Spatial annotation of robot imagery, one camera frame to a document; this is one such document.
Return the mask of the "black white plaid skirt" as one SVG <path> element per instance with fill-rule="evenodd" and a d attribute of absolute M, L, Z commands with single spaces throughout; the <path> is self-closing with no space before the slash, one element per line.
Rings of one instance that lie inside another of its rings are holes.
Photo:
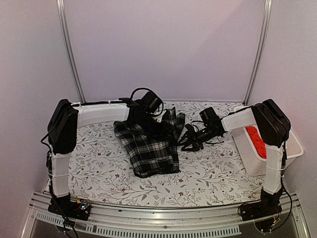
<path fill-rule="evenodd" d="M 154 175 L 180 172 L 177 140 L 185 125 L 185 114 L 167 109 L 161 125 L 171 129 L 170 139 L 155 138 L 134 121 L 115 121 L 114 134 L 126 150 L 135 176 L 145 179 Z"/>

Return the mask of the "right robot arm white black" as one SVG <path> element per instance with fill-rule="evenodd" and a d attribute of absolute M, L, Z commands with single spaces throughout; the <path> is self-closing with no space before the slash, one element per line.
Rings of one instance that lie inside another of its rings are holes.
<path fill-rule="evenodd" d="M 267 216 L 283 193 L 282 176 L 286 168 L 286 142 L 291 123 L 272 99 L 267 99 L 220 118 L 212 107 L 200 112 L 204 128 L 195 131 L 186 124 L 186 132 L 177 145 L 182 151 L 196 152 L 204 148 L 209 140 L 243 127 L 256 125 L 266 147 L 266 174 L 261 190 L 261 201 L 256 206 L 260 216 Z"/>

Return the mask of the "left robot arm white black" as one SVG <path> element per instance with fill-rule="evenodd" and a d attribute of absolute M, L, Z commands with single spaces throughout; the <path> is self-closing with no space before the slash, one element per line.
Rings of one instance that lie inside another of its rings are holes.
<path fill-rule="evenodd" d="M 132 119 L 154 138 L 173 138 L 170 125 L 155 121 L 157 109 L 163 102 L 152 90 L 145 88 L 145 95 L 134 100 L 133 96 L 117 101 L 71 103 L 67 99 L 58 102 L 48 124 L 48 132 L 41 143 L 49 148 L 47 168 L 50 178 L 50 194 L 55 208 L 63 215 L 70 215 L 73 202 L 68 187 L 69 160 L 76 147 L 77 130 L 83 126 Z"/>

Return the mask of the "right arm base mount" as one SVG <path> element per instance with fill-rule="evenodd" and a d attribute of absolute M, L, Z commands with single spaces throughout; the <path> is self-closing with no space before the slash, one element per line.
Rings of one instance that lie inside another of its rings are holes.
<path fill-rule="evenodd" d="M 238 207 L 238 215 L 243 221 L 263 218 L 266 216 L 275 215 L 282 212 L 282 207 L 279 200 L 261 199 L 255 203 L 243 203 Z"/>

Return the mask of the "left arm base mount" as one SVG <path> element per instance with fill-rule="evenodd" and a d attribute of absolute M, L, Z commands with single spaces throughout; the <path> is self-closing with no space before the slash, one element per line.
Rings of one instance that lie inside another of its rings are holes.
<path fill-rule="evenodd" d="M 72 201 L 70 195 L 60 198 L 52 197 L 48 211 L 68 218 L 87 221 L 91 212 L 91 204 L 84 199 Z"/>

